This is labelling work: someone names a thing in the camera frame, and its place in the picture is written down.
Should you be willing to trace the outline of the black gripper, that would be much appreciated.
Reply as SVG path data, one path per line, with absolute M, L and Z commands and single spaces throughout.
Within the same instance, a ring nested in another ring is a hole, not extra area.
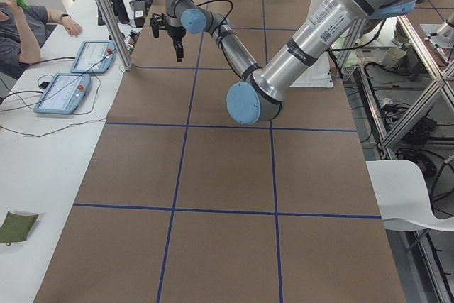
M 173 47 L 175 49 L 175 55 L 178 62 L 181 62 L 184 58 L 184 46 L 182 39 L 184 37 L 184 27 L 170 26 L 168 29 L 168 35 L 173 39 Z

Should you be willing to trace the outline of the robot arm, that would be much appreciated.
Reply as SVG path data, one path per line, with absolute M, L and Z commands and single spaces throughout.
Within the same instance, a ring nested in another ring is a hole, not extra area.
M 414 10 L 416 0 L 323 0 L 277 54 L 261 67 L 225 16 L 197 6 L 193 0 L 165 0 L 164 22 L 197 34 L 207 32 L 240 77 L 226 95 L 230 117 L 251 125 L 277 118 L 288 88 L 351 24 L 362 18 L 383 19 Z

